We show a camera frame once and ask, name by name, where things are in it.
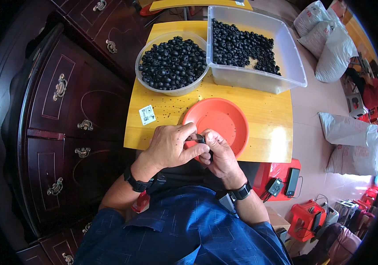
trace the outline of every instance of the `shirt sleeve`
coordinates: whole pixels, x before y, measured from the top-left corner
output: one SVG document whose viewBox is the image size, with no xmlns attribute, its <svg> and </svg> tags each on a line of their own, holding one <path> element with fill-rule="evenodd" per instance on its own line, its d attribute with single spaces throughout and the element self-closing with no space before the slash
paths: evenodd
<svg viewBox="0 0 378 265">
<path fill-rule="evenodd" d="M 280 243 L 276 233 L 274 232 L 271 224 L 269 222 L 262 222 L 252 227 L 260 236 L 267 240 L 271 247 L 278 253 L 282 258 L 284 264 L 289 264 L 289 260 L 286 256 L 283 246 Z"/>
<path fill-rule="evenodd" d="M 90 228 L 87 230 L 79 251 L 91 248 L 99 239 L 103 238 L 110 231 L 121 227 L 124 224 L 124 218 L 120 213 L 111 208 L 101 209 L 92 221 Z"/>
</svg>

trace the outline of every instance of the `drawer handle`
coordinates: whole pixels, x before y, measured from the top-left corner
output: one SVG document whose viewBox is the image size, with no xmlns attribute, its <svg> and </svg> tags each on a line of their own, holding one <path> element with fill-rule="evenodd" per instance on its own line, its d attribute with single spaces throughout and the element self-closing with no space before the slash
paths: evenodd
<svg viewBox="0 0 378 265">
<path fill-rule="evenodd" d="M 107 2 L 105 0 L 100 0 L 96 6 L 93 7 L 93 11 L 99 10 L 102 11 L 107 7 Z"/>
<path fill-rule="evenodd" d="M 83 129 L 86 131 L 93 131 L 93 124 L 90 120 L 84 119 L 82 123 L 77 124 L 77 128 Z"/>
<path fill-rule="evenodd" d="M 57 101 L 58 98 L 64 97 L 66 90 L 67 80 L 65 79 L 64 74 L 60 74 L 58 79 L 58 85 L 55 86 L 54 101 Z"/>
<path fill-rule="evenodd" d="M 107 40 L 106 43 L 107 43 L 107 49 L 110 53 L 117 53 L 117 48 L 115 47 L 115 42 Z"/>
<path fill-rule="evenodd" d="M 85 158 L 90 153 L 90 147 L 76 148 L 76 150 L 74 150 L 74 152 L 77 153 L 77 154 L 79 154 L 80 158 Z"/>
<path fill-rule="evenodd" d="M 67 265 L 71 265 L 71 264 L 74 263 L 74 258 L 71 255 L 67 255 L 67 254 L 63 253 L 62 257 L 64 257 L 65 262 L 67 262 Z"/>
<path fill-rule="evenodd" d="M 82 230 L 83 235 L 86 234 L 86 232 L 89 230 L 89 228 L 90 228 L 91 225 L 92 225 L 92 222 L 88 222 L 87 223 L 86 227 Z"/>
<path fill-rule="evenodd" d="M 52 188 L 48 188 L 47 194 L 56 196 L 62 191 L 62 188 L 62 178 L 59 178 L 56 183 L 52 184 Z"/>
</svg>

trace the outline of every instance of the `black wristwatch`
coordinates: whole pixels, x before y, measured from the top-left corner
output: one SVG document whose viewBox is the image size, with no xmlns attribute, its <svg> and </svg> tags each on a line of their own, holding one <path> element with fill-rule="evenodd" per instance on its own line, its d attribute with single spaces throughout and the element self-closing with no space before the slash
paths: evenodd
<svg viewBox="0 0 378 265">
<path fill-rule="evenodd" d="M 250 191 L 252 190 L 251 185 L 247 182 L 242 188 L 237 190 L 231 190 L 229 192 L 230 196 L 235 200 L 243 200 L 248 197 Z"/>
<path fill-rule="evenodd" d="M 135 178 L 132 175 L 132 172 L 130 171 L 130 166 L 126 167 L 124 170 L 124 180 L 127 181 L 132 187 L 133 190 L 137 193 L 142 193 L 148 188 L 148 186 L 152 183 L 152 179 L 148 182 L 142 182 L 140 180 L 135 180 Z"/>
</svg>

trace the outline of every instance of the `blue shirt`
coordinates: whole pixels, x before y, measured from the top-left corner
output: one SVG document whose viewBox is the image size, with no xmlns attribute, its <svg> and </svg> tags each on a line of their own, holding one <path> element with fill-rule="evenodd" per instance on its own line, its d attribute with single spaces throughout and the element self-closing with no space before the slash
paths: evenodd
<svg viewBox="0 0 378 265">
<path fill-rule="evenodd" d="M 124 223 L 102 209 L 74 264 L 289 264 L 268 222 L 250 227 L 201 186 L 151 197 L 149 209 Z"/>
</svg>

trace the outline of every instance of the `cardboard box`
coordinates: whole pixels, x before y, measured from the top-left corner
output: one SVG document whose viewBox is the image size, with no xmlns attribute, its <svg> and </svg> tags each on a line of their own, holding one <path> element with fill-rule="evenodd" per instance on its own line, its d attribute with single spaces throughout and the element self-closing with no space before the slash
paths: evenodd
<svg viewBox="0 0 378 265">
<path fill-rule="evenodd" d="M 266 206 L 267 213 L 270 218 L 270 224 L 274 228 L 274 230 L 278 230 L 279 228 L 285 228 L 289 230 L 291 224 L 286 221 L 281 215 L 279 215 L 273 208 Z"/>
</svg>

